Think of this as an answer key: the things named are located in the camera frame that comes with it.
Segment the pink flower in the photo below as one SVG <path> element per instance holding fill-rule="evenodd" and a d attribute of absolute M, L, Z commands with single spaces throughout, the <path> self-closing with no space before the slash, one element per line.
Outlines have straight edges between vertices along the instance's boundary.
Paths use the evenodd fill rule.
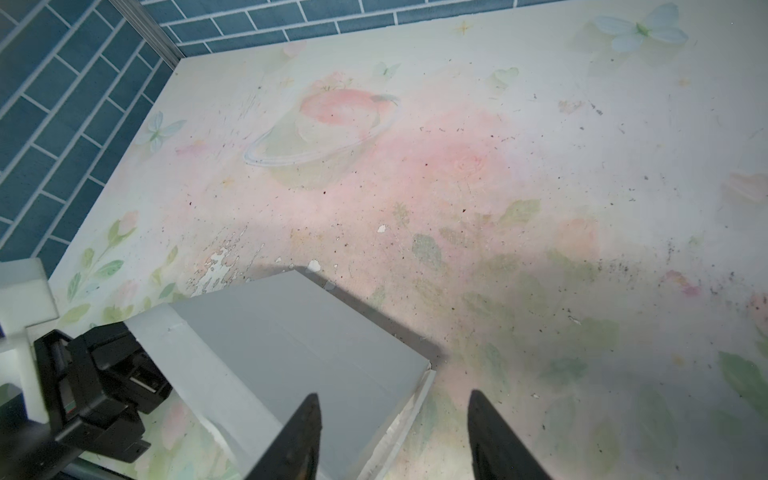
<path fill-rule="evenodd" d="M 163 447 L 166 450 L 171 450 L 178 439 L 184 436 L 184 431 L 187 429 L 187 415 L 189 410 L 184 402 L 178 400 L 174 403 L 165 414 L 163 419 L 162 437 Z"/>
<path fill-rule="evenodd" d="M 136 227 L 136 223 L 139 220 L 139 213 L 134 210 L 123 215 L 120 219 L 120 226 L 118 228 L 118 235 L 125 235 Z"/>
<path fill-rule="evenodd" d="M 138 290 L 138 288 L 139 284 L 134 280 L 127 280 L 123 282 L 123 284 L 120 285 L 120 288 L 118 288 L 114 293 L 114 305 L 126 306 L 131 303 L 131 300 L 136 295 L 136 290 Z"/>

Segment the painted surface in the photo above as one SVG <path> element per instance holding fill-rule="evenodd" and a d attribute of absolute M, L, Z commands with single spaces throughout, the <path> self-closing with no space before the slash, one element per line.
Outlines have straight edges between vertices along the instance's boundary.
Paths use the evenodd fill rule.
<path fill-rule="evenodd" d="M 51 278 L 61 324 L 296 268 L 435 363 L 389 480 L 471 477 L 473 388 L 555 478 L 763 478 L 768 5 L 658 6 L 183 61 Z M 236 478 L 176 396 L 145 420 L 101 463 Z"/>

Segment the green leaf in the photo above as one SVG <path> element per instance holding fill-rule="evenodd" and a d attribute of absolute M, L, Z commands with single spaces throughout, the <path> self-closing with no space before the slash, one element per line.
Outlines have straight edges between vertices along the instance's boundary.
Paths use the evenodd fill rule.
<path fill-rule="evenodd" d="M 619 439 L 610 419 L 594 427 L 587 444 L 587 468 L 593 478 L 605 476 L 616 464 L 621 453 Z"/>
<path fill-rule="evenodd" d="M 149 276 L 150 280 L 152 280 L 152 283 L 154 283 L 157 286 L 160 286 L 163 283 L 163 280 L 160 278 L 160 274 L 162 272 L 162 267 L 155 269 L 154 272 Z"/>
<path fill-rule="evenodd" d="M 677 429 L 667 402 L 651 386 L 640 390 L 634 401 L 640 453 L 658 470 L 671 467 L 677 448 Z"/>
<path fill-rule="evenodd" d="M 174 262 L 174 260 L 176 260 L 176 255 L 178 254 L 179 254 L 179 247 L 174 247 L 168 254 L 168 257 L 166 257 L 165 264 L 171 265 Z"/>
<path fill-rule="evenodd" d="M 160 296 L 158 298 L 165 298 L 166 296 L 169 296 L 171 292 L 174 291 L 174 288 L 176 288 L 176 283 L 169 283 L 163 288 L 163 291 L 160 292 Z"/>
<path fill-rule="evenodd" d="M 59 326 L 66 326 L 71 325 L 72 323 L 76 323 L 85 315 L 88 313 L 88 309 L 91 308 L 90 303 L 83 303 L 82 305 L 75 306 L 73 308 L 70 308 L 64 315 L 59 317 L 58 319 L 58 325 Z"/>
<path fill-rule="evenodd" d="M 120 230 L 120 221 L 115 220 L 111 227 L 109 227 L 109 232 L 107 233 L 107 242 L 109 242 L 109 246 L 112 247 L 112 244 L 118 239 L 118 231 Z"/>
<path fill-rule="evenodd" d="M 83 268 L 91 268 L 91 264 L 94 261 L 94 249 L 92 248 L 86 248 L 85 252 L 83 252 L 83 257 L 80 260 L 80 264 L 83 266 Z"/>
<path fill-rule="evenodd" d="M 96 270 L 95 278 L 99 280 L 107 279 L 110 276 L 115 275 L 123 266 L 123 260 L 112 260 L 110 263 L 103 265 L 100 269 Z"/>
<path fill-rule="evenodd" d="M 67 300 L 70 302 L 74 298 L 75 295 L 78 293 L 78 289 L 80 288 L 80 272 L 77 272 L 73 277 L 72 280 L 69 280 L 69 285 L 67 286 Z"/>
<path fill-rule="evenodd" d="M 511 227 L 518 223 L 528 223 L 541 211 L 541 200 L 516 200 L 509 204 L 507 210 L 499 219 L 498 224 L 503 227 Z"/>
<path fill-rule="evenodd" d="M 733 353 L 720 352 L 720 370 L 730 388 L 768 420 L 768 383 L 757 365 Z"/>
<path fill-rule="evenodd" d="M 125 319 L 123 310 L 119 306 L 108 306 L 101 312 L 103 323 L 122 322 Z"/>

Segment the white grout line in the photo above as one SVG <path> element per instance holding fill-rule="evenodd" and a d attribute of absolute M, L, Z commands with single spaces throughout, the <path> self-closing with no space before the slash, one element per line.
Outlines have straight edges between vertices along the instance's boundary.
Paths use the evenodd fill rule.
<path fill-rule="evenodd" d="M 61 23 L 63 23 L 64 25 L 67 25 L 67 28 L 72 28 L 72 25 L 69 25 L 69 22 L 67 22 L 66 20 L 64 20 L 64 17 L 62 17 L 61 15 L 59 15 L 59 14 L 58 14 L 58 12 L 57 12 L 57 11 L 55 11 L 55 10 L 54 10 L 54 9 L 53 9 L 53 8 L 52 8 L 50 5 L 48 5 L 48 4 L 45 4 L 45 7 L 46 7 L 46 8 L 47 8 L 47 9 L 50 11 L 50 13 L 52 13 L 52 14 L 53 14 L 53 15 L 54 15 L 56 18 L 58 18 L 59 20 L 61 20 Z"/>
<path fill-rule="evenodd" d="M 225 12 L 216 12 L 216 13 L 207 13 L 205 15 L 198 15 L 197 17 L 189 17 L 182 20 L 171 20 L 170 22 L 163 22 L 160 24 L 161 27 L 170 27 L 172 25 L 176 25 L 179 23 L 186 23 L 188 21 L 193 20 L 205 20 L 206 18 L 213 18 L 213 17 L 219 17 L 224 14 L 232 14 L 232 13 L 238 13 L 238 12 L 252 12 L 253 10 L 261 10 L 262 8 L 269 8 L 276 5 L 285 5 L 287 3 L 296 3 L 296 0 L 276 0 L 272 3 L 262 3 L 260 5 L 251 5 L 249 7 L 240 7 L 240 8 L 232 8 L 231 10 L 226 10 Z"/>
<path fill-rule="evenodd" d="M 98 143 L 96 140 L 94 140 L 93 138 L 91 138 L 91 137 L 87 136 L 86 134 L 82 134 L 81 136 L 82 136 L 82 137 L 83 137 L 85 140 L 87 140 L 87 141 L 91 142 L 93 145 L 96 145 L 96 146 L 97 146 L 97 147 L 99 147 L 99 148 L 103 147 L 103 145 L 102 145 L 102 144 Z"/>
<path fill-rule="evenodd" d="M 253 25 L 253 30 L 256 30 L 256 31 L 258 31 L 259 29 L 258 29 L 258 28 L 256 28 L 256 24 L 255 24 L 255 23 L 253 23 L 253 19 L 250 17 L 250 13 L 248 13 L 248 12 L 245 12 L 245 16 L 247 16 L 247 17 L 248 17 L 248 21 L 250 22 L 250 24 L 251 24 L 251 25 Z"/>
<path fill-rule="evenodd" d="M 66 68 L 69 68 L 72 71 L 72 73 L 74 73 L 76 75 L 80 74 L 80 72 L 77 70 L 77 68 L 75 68 L 72 65 L 70 65 L 68 61 L 64 60 L 63 58 L 59 57 L 58 55 L 54 55 L 53 58 L 55 58 L 56 60 L 59 60 L 61 63 L 63 63 Z"/>
<path fill-rule="evenodd" d="M 187 14 L 184 13 L 184 11 L 181 8 L 179 8 L 179 5 L 176 3 L 176 0 L 170 0 L 170 3 L 174 4 L 174 7 L 176 7 L 176 9 L 179 11 L 179 13 L 181 13 L 182 17 L 184 17 L 184 18 L 187 17 Z"/>
<path fill-rule="evenodd" d="M 296 2 L 296 5 L 299 7 L 299 12 L 301 12 L 301 17 L 306 22 L 306 15 L 304 15 L 304 8 L 302 8 L 301 2 Z"/>
<path fill-rule="evenodd" d="M 103 16 L 101 13 L 99 13 L 99 12 L 98 12 L 98 10 L 96 10 L 95 8 L 94 8 L 94 13 L 95 13 L 95 14 L 96 14 L 96 16 L 97 16 L 97 17 L 99 17 L 99 18 L 100 18 L 100 19 L 101 19 L 101 20 L 102 20 L 104 23 L 106 23 L 106 24 L 107 24 L 107 26 L 108 26 L 108 27 L 109 27 L 111 30 L 114 30 L 114 27 L 113 27 L 113 26 L 112 26 L 112 25 L 111 25 L 109 22 L 107 22 L 107 19 L 106 19 L 106 18 L 104 18 L 104 16 Z"/>
<path fill-rule="evenodd" d="M 216 23 L 216 19 L 212 18 L 211 21 L 214 23 L 214 27 L 216 27 L 216 30 L 218 30 L 219 33 L 221 34 L 221 36 L 223 37 L 224 36 L 224 32 L 221 31 L 221 28 L 219 28 L 219 24 Z"/>
<path fill-rule="evenodd" d="M 54 237 L 53 235 L 48 235 L 48 238 L 50 238 L 54 242 L 59 242 L 59 243 L 63 243 L 64 245 L 69 245 L 69 241 L 64 240 L 63 238 Z"/>
<path fill-rule="evenodd" d="M 97 178 L 96 178 L 96 177 L 94 177 L 93 175 L 88 175 L 88 179 L 89 179 L 90 181 L 92 181 L 93 183 L 97 184 L 97 185 L 101 185 L 101 188 L 104 188 L 104 187 L 106 187 L 106 186 L 107 186 L 107 184 L 106 184 L 106 183 L 104 183 L 103 181 L 101 181 L 101 180 L 97 179 Z"/>
<path fill-rule="evenodd" d="M 8 21 L 11 22 L 13 25 L 18 25 L 18 22 L 12 16 L 5 13 L 5 10 L 3 10 L 2 8 L 0 8 L 0 15 L 6 17 Z"/>
<path fill-rule="evenodd" d="M 32 144 L 32 148 L 40 152 L 41 154 L 48 155 L 50 158 L 54 160 L 58 160 L 58 157 L 56 155 L 53 155 L 51 152 L 45 150 L 43 147 L 39 147 L 37 144 Z"/>
<path fill-rule="evenodd" d="M 139 45 L 139 48 L 136 49 L 136 51 L 134 52 L 134 56 L 138 55 L 139 50 L 141 50 L 141 46 L 142 45 Z M 160 68 L 160 66 L 162 64 L 163 64 L 163 59 L 159 58 L 157 60 L 157 64 L 152 69 L 152 72 L 150 72 L 150 74 L 147 77 L 147 79 L 144 80 L 144 83 L 141 85 L 141 90 L 140 90 L 141 93 L 144 92 L 144 89 L 147 87 L 147 85 L 149 84 L 150 80 L 152 79 L 154 74 L 157 73 L 158 68 Z M 123 114 L 123 117 L 119 120 L 118 124 L 115 125 L 114 130 L 109 135 L 109 138 L 107 138 L 107 141 L 104 142 L 104 146 L 101 148 L 101 151 L 99 151 L 99 153 L 96 155 L 96 158 L 91 162 L 91 166 L 88 168 L 88 171 L 85 172 L 85 175 L 83 175 L 83 177 L 78 182 L 78 185 L 74 188 L 74 191 L 69 196 L 69 199 L 67 200 L 67 203 L 58 212 L 58 214 L 56 215 L 56 218 L 54 218 L 53 222 L 51 222 L 51 225 L 48 226 L 48 229 L 45 231 L 45 235 L 43 236 L 42 240 L 40 240 L 40 243 L 38 243 L 37 247 L 35 247 L 35 250 L 32 252 L 31 257 L 36 257 L 38 255 L 38 253 L 40 253 L 40 250 L 42 249 L 43 245 L 45 244 L 45 239 L 50 238 L 51 232 L 53 232 L 53 230 L 56 228 L 56 226 L 58 225 L 59 220 L 61 220 L 61 218 L 64 216 L 64 213 L 67 211 L 67 209 L 71 205 L 71 203 L 74 200 L 74 198 L 78 195 L 78 193 L 80 193 L 80 189 L 85 184 L 85 181 L 86 180 L 90 180 L 92 178 L 91 177 L 91 172 L 96 167 L 96 164 L 98 163 L 98 161 L 101 160 L 101 156 L 104 155 L 104 152 L 107 151 L 108 145 L 112 142 L 112 139 L 114 138 L 114 136 L 118 133 L 120 128 L 123 126 L 123 123 L 125 122 L 125 119 L 128 117 L 128 112 L 130 112 L 133 109 L 134 105 L 136 105 L 136 102 L 139 100 L 139 98 L 141 98 L 141 94 L 137 94 L 134 97 L 134 100 L 131 102 L 131 104 L 128 105 L 128 109 L 126 110 L 126 113 Z"/>
<path fill-rule="evenodd" d="M 179 38 L 179 36 L 176 35 L 176 32 L 171 27 L 168 27 L 168 30 L 176 38 L 176 41 L 174 41 L 173 39 L 171 39 L 171 41 L 174 41 L 174 43 L 181 43 L 181 38 Z"/>
<path fill-rule="evenodd" d="M 32 21 L 32 19 L 47 5 L 47 2 L 40 2 L 38 3 L 32 10 L 29 11 L 27 16 L 22 18 L 22 20 L 16 24 L 16 26 L 11 30 L 11 33 L 9 33 L 5 38 L 0 40 L 0 51 L 4 50 L 5 47 L 13 41 L 14 38 L 16 38 L 16 35 L 21 33 L 22 30 L 24 30 L 24 27 L 29 25 L 29 22 Z"/>
<path fill-rule="evenodd" d="M 88 14 L 90 14 L 93 11 L 93 9 L 96 7 L 96 3 L 97 2 L 94 0 L 94 3 L 91 4 L 90 7 L 88 7 L 88 9 L 83 13 L 83 15 L 80 17 L 80 19 L 78 19 L 72 25 L 72 27 L 69 29 L 69 31 L 67 33 L 65 33 L 63 37 L 61 37 L 61 40 L 58 41 L 58 43 L 56 44 L 55 47 L 53 47 L 51 52 L 48 53 L 48 55 L 46 55 L 45 58 L 43 58 L 43 60 L 38 65 L 38 67 L 31 74 L 29 74 L 27 79 L 24 80 L 24 83 L 19 85 L 18 88 L 16 89 L 16 92 L 14 92 L 14 94 L 11 95 L 8 98 L 7 101 L 5 101 L 5 104 L 2 107 L 0 107 L 0 118 L 3 117 L 6 113 L 8 113 L 8 110 L 11 108 L 11 106 L 18 100 L 18 98 L 22 95 L 22 93 L 27 88 L 29 88 L 29 85 L 31 85 L 31 83 L 33 81 L 35 81 L 35 79 L 38 77 L 38 75 L 43 70 L 43 68 L 45 68 L 46 65 L 48 65 L 48 63 L 51 60 L 51 58 L 53 58 L 54 55 L 56 55 L 56 53 L 59 51 L 59 49 L 62 46 L 64 46 L 64 44 L 67 42 L 67 40 L 69 40 L 69 38 L 78 30 L 78 27 L 85 21 L 85 19 L 88 17 Z M 20 28 L 24 28 L 24 27 L 27 26 L 27 24 L 31 20 L 29 18 L 30 15 L 33 15 L 33 14 L 36 15 L 37 12 L 39 12 L 44 6 L 45 6 L 45 3 L 40 3 L 37 7 L 33 8 L 32 11 L 29 12 L 29 14 L 26 17 L 24 17 L 22 22 L 19 23 L 18 26 L 16 28 L 14 28 L 13 31 L 10 34 L 8 34 L 7 37 L 5 37 L 3 39 L 3 41 L 0 41 L 0 51 L 2 51 L 3 48 L 5 48 L 5 46 L 7 45 L 7 43 L 5 43 L 6 40 L 8 40 L 9 38 L 15 37 L 14 32 L 19 30 Z"/>
<path fill-rule="evenodd" d="M 107 65 L 109 65 L 110 67 L 112 67 L 112 68 L 113 68 L 113 69 L 114 69 L 114 70 L 115 70 L 117 73 L 120 73 L 120 68 L 117 68 L 117 67 L 115 67 L 115 66 L 114 66 L 114 63 L 112 63 L 111 61 L 107 60 L 107 57 L 105 57 L 105 56 L 103 56 L 103 55 L 99 55 L 98 57 L 99 57 L 101 60 L 104 60 L 104 61 L 106 61 L 106 62 L 107 62 Z"/>
<path fill-rule="evenodd" d="M 144 60 L 144 57 L 142 57 L 141 55 L 138 56 L 138 59 L 141 60 L 149 68 L 152 68 L 152 65 L 149 65 L 149 62 Z"/>
<path fill-rule="evenodd" d="M 126 22 L 125 18 L 122 18 L 120 20 L 119 25 L 123 25 Z M 53 106 L 51 109 L 51 112 L 46 115 L 45 119 L 38 125 L 38 127 L 35 129 L 35 131 L 32 133 L 32 135 L 27 138 L 27 141 L 22 145 L 22 148 L 19 149 L 18 153 L 15 157 L 11 159 L 11 162 L 8 164 L 8 169 L 0 174 L 0 184 L 5 179 L 5 177 L 8 176 L 8 172 L 15 167 L 15 165 L 18 163 L 19 160 L 21 160 L 24 153 L 26 153 L 27 149 L 29 149 L 29 146 L 32 144 L 33 141 L 35 141 L 38 137 L 38 135 L 48 126 L 49 123 L 51 123 L 51 120 L 53 117 L 56 116 L 61 106 L 67 101 L 69 98 L 69 95 L 75 90 L 75 88 L 80 84 L 80 82 L 85 78 L 85 74 L 88 73 L 88 71 L 91 69 L 94 63 L 98 60 L 99 55 L 104 51 L 104 49 L 109 45 L 109 42 L 114 38 L 114 36 L 118 33 L 118 28 L 112 31 L 112 33 L 107 36 L 107 39 L 104 41 L 104 44 L 99 47 L 99 49 L 96 51 L 95 55 L 91 60 L 85 65 L 85 68 L 83 68 L 83 72 L 79 73 L 77 78 L 72 82 L 71 85 L 69 85 L 69 88 L 67 88 L 67 91 L 64 92 L 64 94 L 61 96 L 61 98 L 58 99 L 56 102 L 56 105 Z"/>
<path fill-rule="evenodd" d="M 121 22 L 120 25 L 125 23 L 125 18 L 121 19 L 120 22 Z M 118 31 L 119 31 L 119 28 L 116 28 L 115 30 L 113 30 L 113 32 L 110 34 L 110 36 L 114 36 L 115 34 L 117 34 Z M 103 51 L 103 49 L 106 48 L 107 45 L 109 45 L 109 41 L 110 40 L 111 40 L 111 38 L 108 37 L 107 40 L 104 42 L 104 44 L 99 48 L 99 51 L 96 52 L 96 55 L 94 55 L 94 57 L 88 62 L 88 66 L 83 71 L 90 70 L 91 66 L 96 62 L 98 56 L 101 54 L 101 51 Z M 10 228 L 8 228 L 8 230 L 5 232 L 5 234 L 2 236 L 2 238 L 0 238 L 0 249 L 3 247 L 3 245 L 5 245 L 5 242 L 8 241 L 8 238 L 10 238 L 10 236 L 13 234 L 14 230 L 16 230 L 16 227 L 18 226 L 18 223 L 22 220 L 24 215 L 26 215 L 27 211 L 32 206 L 32 203 L 35 201 L 35 198 L 42 191 L 43 185 L 45 185 L 48 182 L 48 180 L 51 179 L 51 177 L 53 176 L 53 173 L 56 171 L 56 168 L 58 168 L 58 166 L 61 164 L 61 162 L 64 161 L 64 159 L 67 157 L 67 155 L 72 150 L 72 148 L 74 147 L 75 143 L 77 142 L 78 138 L 80 138 L 80 135 L 83 134 L 83 132 L 85 131 L 85 128 L 88 126 L 89 123 L 91 123 L 91 120 L 93 120 L 93 117 L 96 115 L 96 113 L 99 111 L 101 106 L 106 101 L 106 98 L 109 96 L 109 94 L 112 92 L 112 90 L 118 84 L 118 82 L 123 78 L 123 75 L 125 74 L 126 70 L 128 69 L 128 65 L 130 65 L 131 62 L 133 61 L 133 59 L 136 58 L 136 55 L 138 55 L 138 52 L 139 52 L 139 50 L 141 50 L 141 47 L 144 46 L 144 43 L 145 42 L 143 40 L 141 42 L 139 42 L 138 47 L 136 47 L 136 50 L 134 51 L 133 55 L 131 55 L 131 57 L 128 59 L 128 62 L 125 64 L 125 67 L 123 67 L 122 72 L 120 74 L 118 74 L 117 76 L 115 76 L 115 78 L 112 81 L 112 83 L 110 84 L 109 88 L 107 88 L 107 91 L 104 93 L 104 96 L 101 97 L 101 100 L 99 100 L 99 102 L 94 106 L 94 109 L 91 111 L 91 113 L 83 120 L 83 122 L 80 125 L 78 131 L 72 136 L 72 139 L 69 141 L 69 144 L 67 145 L 67 147 L 64 149 L 64 151 L 61 152 L 61 155 L 58 156 L 58 160 L 56 160 L 56 162 L 54 163 L 53 167 L 51 167 L 51 170 L 45 175 L 45 178 L 43 178 L 43 180 L 40 182 L 40 184 L 38 185 L 37 190 L 35 191 L 35 194 L 32 195 L 27 200 L 27 203 L 23 206 L 21 212 L 17 215 L 16 221 L 13 223 L 13 225 L 11 225 Z M 80 82 L 80 80 L 76 81 L 69 88 L 67 94 L 65 95 L 65 98 L 69 96 L 69 93 L 71 93 L 71 90 L 74 90 L 74 85 L 78 84 Z M 20 159 L 21 155 L 26 153 L 27 149 L 29 148 L 29 145 L 31 144 L 31 139 L 32 138 L 36 138 L 39 135 L 39 130 L 41 128 L 44 128 L 45 125 L 48 124 L 50 119 L 55 116 L 55 111 L 58 110 L 61 107 L 62 103 L 63 103 L 63 98 L 62 98 L 62 100 L 59 100 L 59 102 L 56 104 L 54 109 L 51 110 L 51 113 L 48 114 L 48 116 L 45 118 L 45 120 L 40 125 L 40 127 L 38 127 L 38 130 L 35 131 L 35 133 L 30 137 L 30 140 L 27 140 L 27 143 L 19 151 L 19 153 L 17 154 L 17 157 L 14 157 L 12 163 L 14 163 L 14 164 L 18 163 L 18 159 Z M 4 178 L 2 178 L 2 176 L 0 176 L 0 183 L 3 180 L 4 180 Z"/>
<path fill-rule="evenodd" d="M 34 98 L 30 97 L 29 95 L 22 94 L 22 98 L 24 98 L 26 101 L 28 101 L 29 103 L 33 104 L 35 107 L 39 108 L 40 110 L 43 110 L 45 113 L 47 113 L 47 114 L 51 113 L 50 110 L 48 110 L 46 107 L 43 107 L 42 105 L 40 105 L 40 103 L 38 101 L 36 101 Z"/>
<path fill-rule="evenodd" d="M 111 104 L 112 104 L 112 106 L 114 106 L 115 108 L 117 108 L 119 111 L 121 111 L 122 113 L 125 113 L 125 109 L 124 109 L 124 108 L 122 108 L 120 105 L 118 105 L 118 104 L 117 104 L 117 103 L 116 103 L 114 100 L 112 100 L 111 98 L 107 97 L 107 101 L 108 101 L 109 103 L 111 103 Z"/>
<path fill-rule="evenodd" d="M 66 203 L 67 203 L 67 201 L 66 201 L 66 200 L 62 200 L 61 198 L 59 198 L 59 197 L 56 197 L 55 195 L 52 195 L 52 194 L 48 193 L 48 192 L 47 192 L 47 191 L 45 191 L 45 190 L 40 190 L 40 195 L 42 195 L 43 197 L 48 197 L 48 198 L 50 198 L 51 200 L 56 200 L 56 201 L 57 201 L 57 202 L 59 202 L 60 204 L 66 204 Z"/>

